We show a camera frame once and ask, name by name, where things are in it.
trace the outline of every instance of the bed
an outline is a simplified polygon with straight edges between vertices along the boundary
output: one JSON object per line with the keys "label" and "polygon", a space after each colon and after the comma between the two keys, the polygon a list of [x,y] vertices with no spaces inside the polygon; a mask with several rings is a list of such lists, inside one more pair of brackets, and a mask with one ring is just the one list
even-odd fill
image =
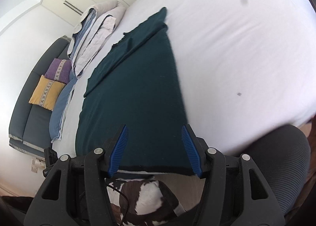
{"label": "bed", "polygon": [[75,157],[88,79],[124,36],[167,8],[165,23],[188,123],[233,155],[316,112],[316,15],[309,0],[137,0],[75,85],[58,156]]}

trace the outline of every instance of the sofa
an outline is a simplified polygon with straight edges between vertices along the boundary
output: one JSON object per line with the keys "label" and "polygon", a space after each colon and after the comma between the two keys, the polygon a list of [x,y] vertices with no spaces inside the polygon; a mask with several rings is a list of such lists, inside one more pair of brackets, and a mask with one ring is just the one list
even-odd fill
{"label": "sofa", "polygon": [[44,149],[52,147],[49,121],[52,112],[38,105],[29,104],[41,75],[48,70],[54,58],[68,59],[70,38],[57,39],[39,59],[27,78],[15,104],[10,125],[9,145],[14,149],[44,160]]}

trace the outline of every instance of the folded duvet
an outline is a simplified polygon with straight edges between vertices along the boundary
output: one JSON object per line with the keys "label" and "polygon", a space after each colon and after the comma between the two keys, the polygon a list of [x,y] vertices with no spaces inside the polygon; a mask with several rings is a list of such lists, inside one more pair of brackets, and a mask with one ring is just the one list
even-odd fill
{"label": "folded duvet", "polygon": [[79,78],[120,23],[126,8],[117,0],[89,7],[75,26],[67,54]]}

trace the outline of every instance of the electrical outlet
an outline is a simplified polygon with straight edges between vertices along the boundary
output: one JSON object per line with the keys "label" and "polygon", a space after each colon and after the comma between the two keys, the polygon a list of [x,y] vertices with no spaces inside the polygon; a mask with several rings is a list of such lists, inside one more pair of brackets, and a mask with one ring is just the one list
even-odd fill
{"label": "electrical outlet", "polygon": [[37,167],[35,165],[32,165],[31,171],[37,173]]}
{"label": "electrical outlet", "polygon": [[32,166],[39,168],[40,170],[45,169],[45,161],[42,161],[38,158],[32,158]]}

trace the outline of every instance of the dark green blanket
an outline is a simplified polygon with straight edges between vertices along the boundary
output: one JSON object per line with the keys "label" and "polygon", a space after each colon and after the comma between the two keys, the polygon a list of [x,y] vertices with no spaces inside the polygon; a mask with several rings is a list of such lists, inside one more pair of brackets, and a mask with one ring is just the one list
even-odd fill
{"label": "dark green blanket", "polygon": [[77,155],[101,147],[126,124],[120,169],[192,173],[181,141],[187,118],[165,17],[162,8],[125,33],[95,68],[80,113]]}

